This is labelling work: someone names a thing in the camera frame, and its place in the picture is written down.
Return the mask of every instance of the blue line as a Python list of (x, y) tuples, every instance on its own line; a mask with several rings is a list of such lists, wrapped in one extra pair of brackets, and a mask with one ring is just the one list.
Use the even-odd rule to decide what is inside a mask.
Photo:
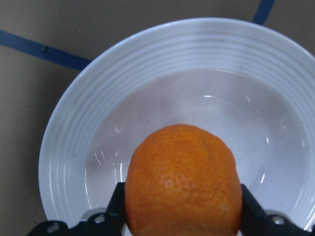
[(41, 58), (70, 69), (83, 70), (91, 61), (0, 30), (0, 45)]
[(255, 24), (263, 25), (267, 20), (275, 0), (260, 0), (258, 9), (252, 19)]

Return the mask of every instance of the gray floor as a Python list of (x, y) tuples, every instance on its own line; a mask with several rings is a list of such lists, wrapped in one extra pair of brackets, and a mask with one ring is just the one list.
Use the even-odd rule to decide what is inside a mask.
[[(140, 30), (192, 17), (251, 21), (258, 0), (0, 0), (0, 29), (87, 59)], [(315, 55), (315, 1), (276, 0), (265, 26)], [(48, 119), (79, 71), (0, 46), (1, 235), (45, 220), (37, 165)]]

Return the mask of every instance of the orange texture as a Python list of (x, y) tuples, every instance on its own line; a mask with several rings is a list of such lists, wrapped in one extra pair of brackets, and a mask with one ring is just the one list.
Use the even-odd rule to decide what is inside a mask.
[(198, 127), (160, 129), (136, 149), (125, 184), (134, 236), (232, 236), (242, 192), (229, 148)]

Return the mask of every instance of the screw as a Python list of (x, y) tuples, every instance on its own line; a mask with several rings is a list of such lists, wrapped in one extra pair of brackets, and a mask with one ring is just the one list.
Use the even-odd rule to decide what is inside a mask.
[(54, 232), (58, 231), (59, 228), (60, 228), (60, 227), (59, 227), (58, 223), (55, 222), (53, 225), (51, 225), (51, 226), (49, 226), (49, 227), (47, 228), (47, 232), (51, 234), (51, 233), (54, 233)]
[(96, 224), (103, 223), (104, 221), (105, 221), (105, 216), (104, 216), (104, 214), (101, 214), (101, 215), (95, 217), (95, 219), (94, 219), (94, 222), (95, 222)]
[(271, 219), (277, 225), (283, 225), (284, 224), (284, 219), (281, 216), (275, 215)]

